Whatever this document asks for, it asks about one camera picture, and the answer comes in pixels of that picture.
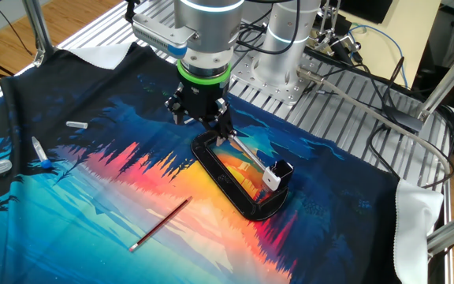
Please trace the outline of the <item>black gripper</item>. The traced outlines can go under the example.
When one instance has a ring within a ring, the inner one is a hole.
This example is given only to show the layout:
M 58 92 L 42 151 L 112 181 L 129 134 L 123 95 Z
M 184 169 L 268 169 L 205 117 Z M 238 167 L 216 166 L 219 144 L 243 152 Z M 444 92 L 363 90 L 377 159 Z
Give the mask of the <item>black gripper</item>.
M 221 146 L 235 135 L 229 103 L 222 97 L 227 83 L 197 84 L 183 80 L 177 90 L 165 102 L 166 108 L 173 114 L 173 121 L 179 125 L 185 111 L 193 118 L 217 122 L 214 127 L 217 134 L 216 145 Z

